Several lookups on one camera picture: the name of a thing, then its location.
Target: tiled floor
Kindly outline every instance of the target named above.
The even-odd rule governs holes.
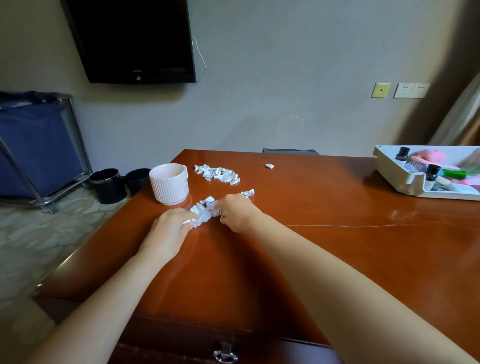
[[[79,188],[55,215],[0,205],[0,362],[21,363],[53,329],[29,294],[126,201],[101,205]]]

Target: green item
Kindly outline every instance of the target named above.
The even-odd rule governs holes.
[[[447,170],[445,168],[442,168],[441,170],[441,175],[442,177],[447,177],[447,178],[453,178],[456,180],[464,180],[467,178],[467,173],[464,170]]]
[[[463,170],[467,172],[469,176],[480,175],[480,164],[467,164],[463,167]]]

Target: white tray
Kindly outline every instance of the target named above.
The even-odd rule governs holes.
[[[402,146],[376,146],[373,155],[377,157],[377,171],[397,191],[416,197],[453,198],[459,200],[480,201],[480,193],[465,194],[453,191],[425,191],[425,173],[412,172],[395,163],[395,156]],[[433,148],[445,153],[445,165],[459,165],[478,149],[478,146],[406,146],[409,155],[422,149]]]

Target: hand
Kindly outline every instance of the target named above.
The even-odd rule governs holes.
[[[262,214],[249,198],[242,194],[228,194],[215,203],[215,209],[220,209],[220,222],[234,232],[246,232],[249,221]]]
[[[191,222],[182,226],[186,220],[191,218],[198,218],[198,215],[180,207],[165,211],[154,221],[150,232],[140,245],[137,255],[153,259],[155,263],[166,264],[169,262],[177,255],[192,228],[193,223]]]

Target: person's left hand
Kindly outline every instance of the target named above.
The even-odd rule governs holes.
[[[166,264],[179,252],[193,226],[191,222],[182,224],[191,218],[198,218],[198,215],[181,207],[165,211],[154,221],[137,255]]]

